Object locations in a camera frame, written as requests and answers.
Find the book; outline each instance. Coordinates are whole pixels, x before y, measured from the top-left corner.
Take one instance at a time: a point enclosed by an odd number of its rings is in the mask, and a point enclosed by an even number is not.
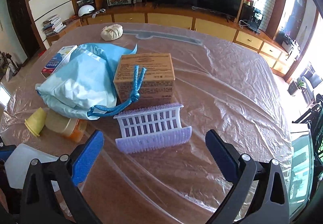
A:
[[[57,18],[54,22],[44,25],[43,30],[45,30],[45,29],[47,29],[49,27],[52,27],[52,26],[56,25],[59,22],[61,22],[61,18]]]
[[[63,27],[63,23],[61,25],[58,25],[56,28],[54,29],[50,29],[48,31],[45,31],[45,34],[49,34],[49,33],[54,33],[54,32],[57,32],[58,33],[58,30],[60,30],[61,28]]]
[[[59,28],[58,30],[56,31],[52,31],[51,33],[47,33],[46,36],[50,36],[50,35],[54,35],[54,34],[57,34],[59,33],[60,31],[62,31],[64,28],[66,27],[66,25],[63,25],[61,28]]]
[[[53,20],[51,20],[51,21],[49,21],[49,22],[44,22],[44,23],[43,23],[43,26],[51,25],[51,24],[53,24],[53,23],[55,23],[55,22],[57,22],[57,21],[60,21],[60,17],[55,18],[55,19],[53,19]]]
[[[45,26],[44,26],[43,31],[48,31],[48,30],[54,29],[54,28],[56,28],[58,25],[60,25],[61,23],[62,23],[62,21],[58,21],[58,22],[56,22],[56,23],[51,24],[50,26],[48,26],[48,27],[46,27],[46,28],[45,28]]]
[[[49,18],[47,18],[43,23],[46,23],[46,22],[51,22],[52,20],[54,20],[55,18],[59,18],[59,15],[53,15]]]

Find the coffee machine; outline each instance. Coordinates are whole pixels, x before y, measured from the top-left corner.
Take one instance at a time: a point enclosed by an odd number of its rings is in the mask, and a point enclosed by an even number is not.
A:
[[[259,9],[249,6],[245,3],[242,4],[241,14],[239,17],[240,27],[247,27],[255,33],[260,33],[258,28],[261,24],[263,14]]]

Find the cardboard box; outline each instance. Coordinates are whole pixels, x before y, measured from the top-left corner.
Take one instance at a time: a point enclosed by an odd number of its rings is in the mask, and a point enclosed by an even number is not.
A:
[[[147,71],[139,90],[140,98],[128,109],[171,103],[175,84],[172,58],[170,54],[160,53],[121,56],[113,81],[120,101],[127,100],[132,90],[135,65],[139,65],[138,76],[142,67]]]
[[[49,77],[55,71],[65,66],[71,57],[72,52],[77,46],[64,46],[62,47],[55,56],[47,63],[42,69],[41,73],[45,78]]]

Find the orange container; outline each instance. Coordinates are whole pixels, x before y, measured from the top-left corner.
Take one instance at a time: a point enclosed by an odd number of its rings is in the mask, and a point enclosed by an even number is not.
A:
[[[45,121],[45,126],[48,129],[76,143],[82,139],[87,124],[86,120],[67,118],[51,109],[47,113]]]

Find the white plastic bag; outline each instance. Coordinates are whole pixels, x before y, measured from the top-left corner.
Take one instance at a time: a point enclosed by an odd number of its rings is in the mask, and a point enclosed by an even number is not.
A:
[[[114,24],[103,28],[101,32],[101,37],[105,41],[112,41],[121,37],[122,34],[123,34],[122,26],[118,24]]]

